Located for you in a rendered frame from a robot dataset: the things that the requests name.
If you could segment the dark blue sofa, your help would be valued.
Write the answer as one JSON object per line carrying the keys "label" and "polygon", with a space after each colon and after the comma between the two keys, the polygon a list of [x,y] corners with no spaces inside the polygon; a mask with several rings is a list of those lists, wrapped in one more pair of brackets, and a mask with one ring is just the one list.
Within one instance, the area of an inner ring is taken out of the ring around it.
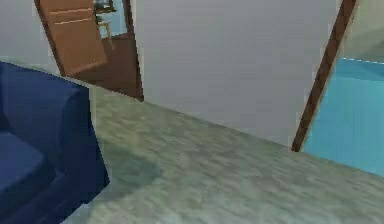
{"label": "dark blue sofa", "polygon": [[109,183],[89,89],[0,62],[0,224],[60,224]]}

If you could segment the brown wooden room door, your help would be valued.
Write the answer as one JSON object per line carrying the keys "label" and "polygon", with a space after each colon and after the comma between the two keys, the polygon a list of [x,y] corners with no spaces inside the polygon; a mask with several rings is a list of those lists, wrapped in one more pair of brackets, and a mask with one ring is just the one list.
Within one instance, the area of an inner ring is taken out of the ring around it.
{"label": "brown wooden room door", "polygon": [[36,0],[65,76],[107,62],[93,0]]}

